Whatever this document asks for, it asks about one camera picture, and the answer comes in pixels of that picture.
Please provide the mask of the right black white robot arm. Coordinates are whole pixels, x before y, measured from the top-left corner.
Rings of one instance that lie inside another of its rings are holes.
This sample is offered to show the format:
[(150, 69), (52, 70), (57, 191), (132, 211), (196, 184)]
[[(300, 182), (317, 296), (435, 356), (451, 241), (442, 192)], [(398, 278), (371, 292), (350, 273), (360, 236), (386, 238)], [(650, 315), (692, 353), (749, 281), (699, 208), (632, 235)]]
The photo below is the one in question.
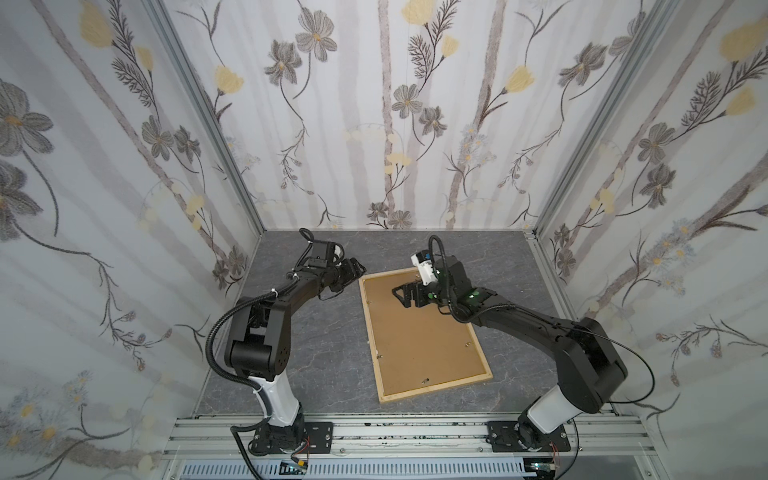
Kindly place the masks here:
[(595, 414), (626, 380), (628, 370), (603, 327), (594, 319), (560, 319), (513, 303), (494, 290), (474, 286), (454, 256), (412, 257), (419, 277), (392, 289), (405, 308), (445, 307), (459, 323), (494, 329), (547, 354), (557, 384), (518, 417), (501, 443), (519, 451), (539, 451), (553, 444), (563, 425), (576, 416)]

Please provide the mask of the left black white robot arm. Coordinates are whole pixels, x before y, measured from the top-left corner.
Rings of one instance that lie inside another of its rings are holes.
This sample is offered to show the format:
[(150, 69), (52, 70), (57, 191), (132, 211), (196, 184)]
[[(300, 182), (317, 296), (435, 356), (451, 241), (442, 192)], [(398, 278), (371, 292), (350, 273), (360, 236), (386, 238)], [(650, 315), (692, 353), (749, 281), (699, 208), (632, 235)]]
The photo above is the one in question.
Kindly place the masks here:
[(300, 401), (294, 395), (286, 373), (291, 354), (291, 318), (306, 302), (322, 297), (325, 290), (336, 296), (367, 269), (346, 256), (344, 247), (318, 240), (302, 228), (307, 246), (285, 282), (257, 297), (238, 301), (217, 322), (229, 323), (223, 344), (224, 366), (207, 353), (211, 369), (229, 381), (251, 387), (262, 408), (263, 419), (254, 426), (237, 427), (237, 440), (251, 432), (247, 451), (255, 456), (295, 452), (310, 446)]

